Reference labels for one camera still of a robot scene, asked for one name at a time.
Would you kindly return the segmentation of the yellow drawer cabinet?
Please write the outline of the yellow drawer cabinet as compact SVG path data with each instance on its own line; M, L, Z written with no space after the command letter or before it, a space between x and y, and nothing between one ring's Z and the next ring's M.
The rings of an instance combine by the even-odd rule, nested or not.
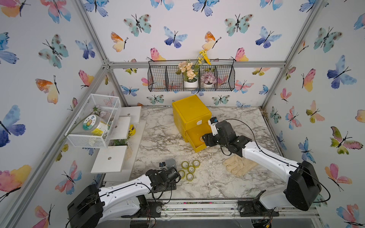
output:
M212 112L197 95L193 95L172 103L174 123L185 142L190 143L198 153L206 148L202 137L212 132L208 121Z

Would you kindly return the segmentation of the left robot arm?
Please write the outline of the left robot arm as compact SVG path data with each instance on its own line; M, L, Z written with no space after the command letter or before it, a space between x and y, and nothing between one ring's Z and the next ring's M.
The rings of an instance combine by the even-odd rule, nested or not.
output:
M87 186L67 207L67 228L95 228L117 218L159 217L158 198L146 200L146 195L176 190L181 175L176 168L149 170L146 174L111 187Z

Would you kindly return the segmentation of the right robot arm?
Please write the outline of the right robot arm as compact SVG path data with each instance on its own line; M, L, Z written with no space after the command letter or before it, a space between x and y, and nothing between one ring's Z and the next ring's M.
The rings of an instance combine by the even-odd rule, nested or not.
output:
M313 204L329 201L319 198L325 186L318 180L309 162L289 160L260 147L255 139L237 136L228 120L219 122L213 117L208 124L212 131L202 140L208 147L219 146L221 150L229 151L229 158L223 163L228 172L241 177L256 165L261 165L286 183L285 187L263 190L253 199L238 201L241 217L278 216L275 209L290 206L308 211Z

